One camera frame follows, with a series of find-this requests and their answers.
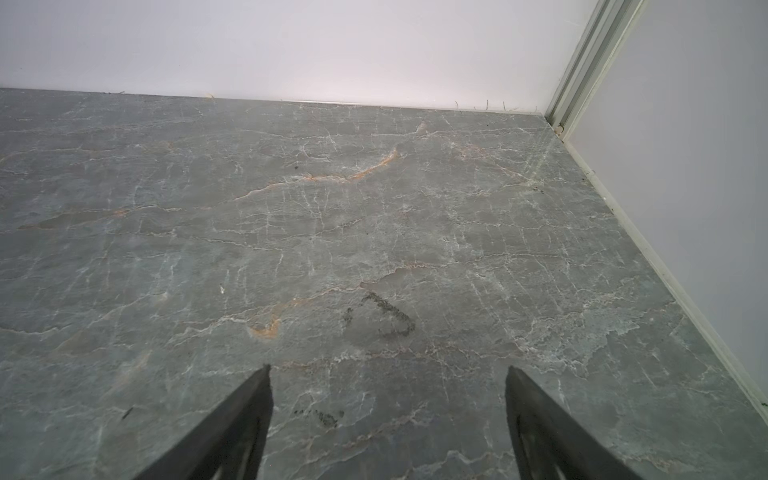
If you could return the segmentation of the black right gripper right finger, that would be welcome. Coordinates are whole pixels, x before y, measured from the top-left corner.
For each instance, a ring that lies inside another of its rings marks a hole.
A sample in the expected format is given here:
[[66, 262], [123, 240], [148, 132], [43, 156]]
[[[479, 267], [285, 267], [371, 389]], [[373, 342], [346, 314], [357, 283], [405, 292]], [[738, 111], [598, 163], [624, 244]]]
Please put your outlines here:
[[522, 479], [637, 479], [523, 370], [505, 380], [507, 424]]

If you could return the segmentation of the aluminium frame corner post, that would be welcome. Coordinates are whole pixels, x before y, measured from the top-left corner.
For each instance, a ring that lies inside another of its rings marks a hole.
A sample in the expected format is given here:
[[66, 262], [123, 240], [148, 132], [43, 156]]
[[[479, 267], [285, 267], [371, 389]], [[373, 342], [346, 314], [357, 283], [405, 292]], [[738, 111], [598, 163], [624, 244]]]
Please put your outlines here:
[[545, 112], [545, 119], [562, 141], [575, 128], [643, 6], [641, 0], [596, 3]]

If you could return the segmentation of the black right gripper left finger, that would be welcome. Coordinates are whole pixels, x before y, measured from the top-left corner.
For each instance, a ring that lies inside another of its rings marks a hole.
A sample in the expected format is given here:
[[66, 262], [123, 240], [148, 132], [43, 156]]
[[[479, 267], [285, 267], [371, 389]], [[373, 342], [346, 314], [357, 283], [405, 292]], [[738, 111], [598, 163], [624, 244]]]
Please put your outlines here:
[[254, 372], [139, 479], [255, 479], [274, 408], [270, 366]]

